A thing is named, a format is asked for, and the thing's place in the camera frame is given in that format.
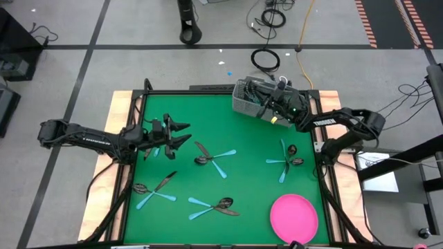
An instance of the pink frisbee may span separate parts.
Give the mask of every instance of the pink frisbee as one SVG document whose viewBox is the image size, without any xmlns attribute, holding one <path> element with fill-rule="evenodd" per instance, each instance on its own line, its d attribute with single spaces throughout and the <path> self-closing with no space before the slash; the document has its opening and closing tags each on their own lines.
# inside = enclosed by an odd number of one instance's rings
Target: pink frisbee
<svg viewBox="0 0 443 249">
<path fill-rule="evenodd" d="M 285 194 L 272 205 L 271 225 L 284 242 L 306 244 L 317 233 L 317 212 L 307 199 L 297 194 Z"/>
</svg>

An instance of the gray basket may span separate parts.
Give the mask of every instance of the gray basket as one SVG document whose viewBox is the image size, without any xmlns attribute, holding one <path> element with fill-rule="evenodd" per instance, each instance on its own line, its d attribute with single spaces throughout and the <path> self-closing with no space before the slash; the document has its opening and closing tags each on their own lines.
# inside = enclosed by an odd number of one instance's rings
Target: gray basket
<svg viewBox="0 0 443 249">
<path fill-rule="evenodd" d="M 255 77 L 250 77 L 250 76 L 246 77 L 246 79 L 244 79 L 244 80 L 238 80 L 237 84 L 235 84 L 235 88 L 233 91 L 233 110 L 238 113 L 243 113 L 243 114 L 246 114 L 251 117 L 256 117 L 261 106 L 256 103 L 243 100 L 244 87 L 246 86 L 246 83 L 249 80 L 257 80 L 260 82 L 263 81 L 262 79 L 257 79 Z M 262 119 L 270 122 L 273 117 L 274 117 L 274 115 L 272 114 L 272 110 L 267 109 L 264 112 Z M 285 119 L 277 120 L 277 122 L 275 122 L 275 124 L 284 125 L 286 127 L 290 127 L 292 125 Z"/>
</svg>

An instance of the green table surface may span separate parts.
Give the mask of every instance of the green table surface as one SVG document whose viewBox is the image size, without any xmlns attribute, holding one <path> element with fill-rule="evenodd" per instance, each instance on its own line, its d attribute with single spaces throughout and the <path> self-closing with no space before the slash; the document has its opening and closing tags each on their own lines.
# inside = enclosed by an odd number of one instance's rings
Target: green table surface
<svg viewBox="0 0 443 249">
<path fill-rule="evenodd" d="M 148 194 L 132 192 L 127 217 L 125 243 L 188 243 L 188 244 L 281 244 L 269 220 L 271 206 L 283 194 L 299 194 L 309 200 L 318 215 L 316 236 L 309 242 L 329 243 L 325 214 L 313 169 L 314 150 L 309 133 L 252 118 L 232 110 L 230 95 L 150 95 L 145 118 L 162 119 L 169 113 L 175 122 L 191 127 L 174 136 L 192 134 L 169 160 L 164 149 L 159 156 L 144 161 L 138 154 L 134 183 L 143 183 L 153 190 L 168 174 L 177 174 L 159 193 L 177 197 L 175 202 L 153 196 L 140 210 L 136 205 Z M 151 124 L 144 122 L 146 129 Z M 278 179 L 283 163 L 266 164 L 266 159 L 281 160 L 280 139 L 298 148 L 296 157 L 304 164 L 293 166 L 284 183 Z M 213 156 L 236 149 L 237 154 L 215 159 L 228 177 L 223 179 L 208 163 L 198 166 L 196 156 L 202 155 L 194 144 L 203 144 Z M 210 211 L 189 220 L 192 213 L 206 207 L 188 202 L 189 197 L 216 205 L 219 199 L 234 199 L 231 210 L 240 216 Z"/>
</svg>

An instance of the white paper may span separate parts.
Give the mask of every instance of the white paper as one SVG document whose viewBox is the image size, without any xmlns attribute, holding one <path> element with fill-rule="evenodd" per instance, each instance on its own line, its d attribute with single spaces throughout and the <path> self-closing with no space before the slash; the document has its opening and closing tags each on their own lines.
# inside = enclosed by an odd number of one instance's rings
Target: white paper
<svg viewBox="0 0 443 249">
<path fill-rule="evenodd" d="M 365 169 L 375 164 L 381 159 L 389 158 L 389 154 L 385 153 L 372 153 L 365 152 L 357 154 L 357 162 L 359 163 L 360 169 Z M 397 186 L 397 181 L 395 180 L 394 172 L 384 174 L 370 180 L 363 182 L 363 189 L 369 191 L 382 191 L 382 192 L 398 192 L 399 188 Z"/>
</svg>

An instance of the floor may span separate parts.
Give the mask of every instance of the floor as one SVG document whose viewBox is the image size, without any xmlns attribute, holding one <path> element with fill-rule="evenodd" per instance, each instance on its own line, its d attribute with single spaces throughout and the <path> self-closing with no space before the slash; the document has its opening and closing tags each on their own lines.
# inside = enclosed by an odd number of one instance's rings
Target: floor
<svg viewBox="0 0 443 249">
<path fill-rule="evenodd" d="M 146 77 L 155 89 L 233 84 L 246 75 L 266 77 L 250 61 L 252 48 L 260 47 L 254 44 L 265 41 L 245 24 L 254 3 L 230 0 L 203 6 L 195 0 L 199 27 L 204 32 L 200 44 L 219 44 L 202 49 L 180 45 L 175 0 L 3 3 L 2 7 L 26 29 L 36 22 L 48 26 L 60 38 L 42 53 L 32 81 L 9 83 L 22 98 L 6 137 L 0 140 L 2 248 L 17 247 L 51 156 L 51 151 L 41 148 L 35 139 L 40 122 L 65 117 L 103 129 L 113 91 L 141 89 Z M 261 15 L 263 3 L 259 4 L 251 11 L 249 23 Z M 293 9 L 285 12 L 287 24 L 270 44 L 298 43 L 308 7 L 308 0 L 297 0 Z M 36 35 L 43 35 L 44 30 L 41 32 Z M 317 0 L 303 43 L 311 47 L 301 52 L 300 60 L 315 88 L 337 90 L 344 107 L 376 111 L 401 96 L 397 91 L 400 84 L 421 84 L 429 65 L 422 49 L 371 49 L 354 0 Z M 274 50 L 281 58 L 276 75 L 285 75 L 295 87 L 308 89 L 295 51 L 290 48 L 282 45 Z M 432 50 L 432 54 L 437 62 L 443 62 L 443 50 Z M 257 60 L 264 66 L 273 63 L 273 58 L 263 55 Z M 387 119 L 386 126 L 406 120 L 416 110 L 400 107 Z M 442 124 L 432 102 L 406 124 L 383 132 L 380 147 L 407 149 L 441 133 Z M 61 149 L 28 247 L 76 242 L 96 158 L 85 149 Z M 426 173 L 430 178 L 437 174 L 429 168 Z M 433 201 L 443 228 L 443 193 L 433 193 Z M 387 202 L 373 196 L 366 202 L 373 232 L 388 245 L 411 247 L 443 240 L 432 237 L 423 241 L 416 236 L 417 229 L 426 227 L 421 205 Z"/>
</svg>

